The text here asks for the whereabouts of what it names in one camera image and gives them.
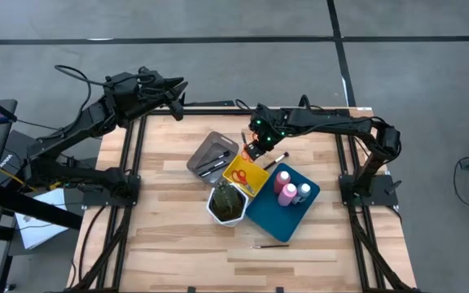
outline blue tray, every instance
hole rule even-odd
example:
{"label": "blue tray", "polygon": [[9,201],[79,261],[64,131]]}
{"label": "blue tray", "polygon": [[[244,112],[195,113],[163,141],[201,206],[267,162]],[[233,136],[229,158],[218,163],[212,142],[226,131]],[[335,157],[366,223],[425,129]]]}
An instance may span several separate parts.
{"label": "blue tray", "polygon": [[[274,193],[274,179],[278,172],[282,171],[287,171],[291,174],[292,184],[298,186],[301,183],[307,183],[310,185],[310,195],[303,203],[291,203],[286,207],[278,204],[278,195]],[[312,202],[316,199],[316,196],[318,196],[319,191],[318,185],[288,165],[281,163],[270,175],[258,195],[249,204],[245,215],[277,240],[287,242]]]}

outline wooden tabletop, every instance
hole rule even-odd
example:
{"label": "wooden tabletop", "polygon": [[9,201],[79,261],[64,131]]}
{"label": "wooden tabletop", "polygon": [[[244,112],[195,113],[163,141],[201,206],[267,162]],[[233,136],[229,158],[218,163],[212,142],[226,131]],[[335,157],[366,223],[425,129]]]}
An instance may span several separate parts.
{"label": "wooden tabletop", "polygon": [[[352,116],[372,116],[369,108],[350,108],[350,112]],[[189,172],[186,162],[212,131],[241,143],[240,131],[250,133],[248,123],[248,116],[185,116],[180,122],[171,116],[148,117],[139,169],[142,189],[129,227],[121,291],[185,291],[189,286],[198,292],[271,292],[277,286],[296,292],[360,291],[348,210],[340,199],[340,163],[332,134],[286,138],[256,162],[264,166],[288,151],[290,156],[283,162],[322,189],[292,235],[290,247],[252,249],[278,241],[249,219],[234,228],[213,222],[206,211],[211,187]],[[98,169],[119,165],[124,136],[125,130],[117,129],[103,138]],[[352,172],[346,138],[344,147]],[[359,147],[358,152],[364,162]],[[97,210],[85,212],[74,256],[77,267],[82,239]],[[401,280],[415,286],[399,218],[385,207],[370,211],[381,254]],[[108,214],[106,208],[91,230],[83,273],[103,249]],[[368,253],[366,260],[370,285],[374,286]],[[114,265],[115,254],[108,265],[107,285],[112,283]]]}

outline white bottle cap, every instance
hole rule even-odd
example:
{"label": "white bottle cap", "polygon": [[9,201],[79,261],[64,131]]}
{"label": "white bottle cap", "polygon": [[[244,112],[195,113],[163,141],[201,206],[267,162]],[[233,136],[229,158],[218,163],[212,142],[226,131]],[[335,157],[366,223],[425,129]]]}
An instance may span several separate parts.
{"label": "white bottle cap", "polygon": [[304,193],[307,193],[307,192],[310,191],[310,185],[307,184],[307,183],[304,183],[304,184],[301,185],[300,189],[301,189],[301,191],[303,191]]}
{"label": "white bottle cap", "polygon": [[282,178],[282,180],[289,179],[289,172],[287,172],[287,171],[280,172],[280,178]]}
{"label": "white bottle cap", "polygon": [[287,184],[287,191],[289,191],[289,192],[296,191],[296,186],[294,186],[294,184],[292,184],[292,183]]}

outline pink bottle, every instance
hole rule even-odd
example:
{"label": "pink bottle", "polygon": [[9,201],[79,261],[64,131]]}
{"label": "pink bottle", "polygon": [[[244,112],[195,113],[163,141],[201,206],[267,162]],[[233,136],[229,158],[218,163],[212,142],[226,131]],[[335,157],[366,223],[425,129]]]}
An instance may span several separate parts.
{"label": "pink bottle", "polygon": [[296,196],[296,193],[297,193],[297,190],[294,184],[289,183],[285,185],[282,189],[282,192],[280,192],[280,195],[278,196],[278,203],[282,207],[288,206],[291,203],[291,201],[294,199],[294,197]]}
{"label": "pink bottle", "polygon": [[282,192],[282,189],[285,185],[287,185],[291,181],[291,175],[289,172],[282,171],[276,175],[276,179],[274,179],[274,193],[279,195]]}

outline white flower pot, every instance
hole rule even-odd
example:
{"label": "white flower pot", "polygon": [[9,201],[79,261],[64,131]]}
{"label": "white flower pot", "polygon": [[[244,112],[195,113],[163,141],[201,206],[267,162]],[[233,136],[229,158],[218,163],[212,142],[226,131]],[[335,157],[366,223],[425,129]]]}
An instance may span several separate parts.
{"label": "white flower pot", "polygon": [[236,190],[239,191],[239,193],[243,196],[243,199],[244,199],[242,214],[240,215],[240,217],[238,217],[236,219],[233,219],[233,220],[229,220],[229,221],[221,221],[220,219],[217,218],[217,216],[215,216],[215,214],[213,213],[211,208],[209,208],[211,200],[213,200],[213,192],[215,191],[214,187],[211,189],[211,193],[209,194],[209,199],[208,199],[208,202],[206,203],[205,207],[208,209],[209,214],[211,214],[211,216],[213,217],[213,219],[216,223],[218,223],[220,225],[228,226],[228,227],[235,227],[236,224],[238,224],[243,219],[243,217],[245,216],[245,210],[248,208],[248,205],[249,205],[249,198],[235,184],[231,184],[231,185],[234,186],[234,188],[236,188]]}

